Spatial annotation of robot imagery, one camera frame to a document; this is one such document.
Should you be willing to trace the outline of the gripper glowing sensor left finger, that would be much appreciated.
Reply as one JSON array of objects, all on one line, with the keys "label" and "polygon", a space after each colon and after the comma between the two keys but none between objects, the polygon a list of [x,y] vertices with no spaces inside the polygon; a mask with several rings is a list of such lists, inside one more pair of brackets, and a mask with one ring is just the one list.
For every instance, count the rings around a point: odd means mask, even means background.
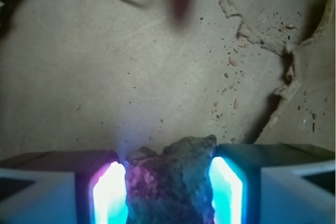
[{"label": "gripper glowing sensor left finger", "polygon": [[24,153],[1,161],[1,223],[126,223],[113,150]]}]

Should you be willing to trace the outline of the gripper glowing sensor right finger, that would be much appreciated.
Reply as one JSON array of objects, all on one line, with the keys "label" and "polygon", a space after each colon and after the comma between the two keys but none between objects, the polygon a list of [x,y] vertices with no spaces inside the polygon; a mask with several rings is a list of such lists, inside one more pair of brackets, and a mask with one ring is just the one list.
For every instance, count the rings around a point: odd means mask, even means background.
[{"label": "gripper glowing sensor right finger", "polygon": [[221,144],[209,168],[215,223],[335,223],[335,152]]}]

